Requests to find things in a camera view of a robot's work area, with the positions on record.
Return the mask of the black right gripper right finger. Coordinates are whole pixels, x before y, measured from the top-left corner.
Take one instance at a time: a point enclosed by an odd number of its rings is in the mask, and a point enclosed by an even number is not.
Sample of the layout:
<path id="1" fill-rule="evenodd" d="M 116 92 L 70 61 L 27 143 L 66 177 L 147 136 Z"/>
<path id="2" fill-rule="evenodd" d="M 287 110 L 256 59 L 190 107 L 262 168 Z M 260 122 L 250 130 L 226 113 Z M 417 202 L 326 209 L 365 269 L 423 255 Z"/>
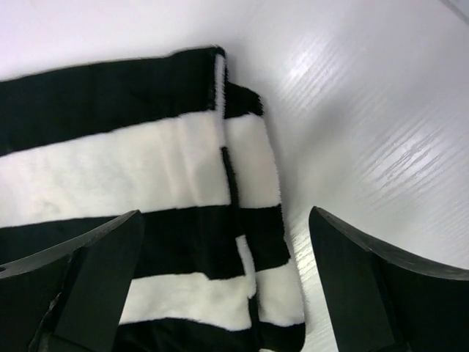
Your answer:
<path id="1" fill-rule="evenodd" d="M 370 236 L 318 207 L 314 256 L 339 351 L 467 351 L 468 270 Z"/>

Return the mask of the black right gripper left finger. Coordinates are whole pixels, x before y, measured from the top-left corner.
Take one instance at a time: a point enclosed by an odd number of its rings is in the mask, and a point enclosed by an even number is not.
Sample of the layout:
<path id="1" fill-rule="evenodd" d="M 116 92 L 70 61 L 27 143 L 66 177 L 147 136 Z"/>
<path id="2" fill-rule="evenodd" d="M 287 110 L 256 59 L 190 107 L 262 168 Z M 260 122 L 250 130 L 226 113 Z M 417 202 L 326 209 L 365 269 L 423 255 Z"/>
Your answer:
<path id="1" fill-rule="evenodd" d="M 111 351 L 143 237 L 133 210 L 66 241 L 1 240 L 1 350 Z"/>

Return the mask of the black white striped sweater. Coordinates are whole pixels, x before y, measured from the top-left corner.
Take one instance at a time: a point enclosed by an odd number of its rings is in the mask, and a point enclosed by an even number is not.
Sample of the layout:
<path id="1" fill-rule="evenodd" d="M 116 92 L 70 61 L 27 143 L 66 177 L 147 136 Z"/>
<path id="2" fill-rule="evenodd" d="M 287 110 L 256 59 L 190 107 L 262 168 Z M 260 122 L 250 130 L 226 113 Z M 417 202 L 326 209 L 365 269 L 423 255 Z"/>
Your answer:
<path id="1" fill-rule="evenodd" d="M 306 324 L 255 92 L 218 46 L 1 83 L 1 261 L 141 211 L 115 351 L 300 351 Z"/>

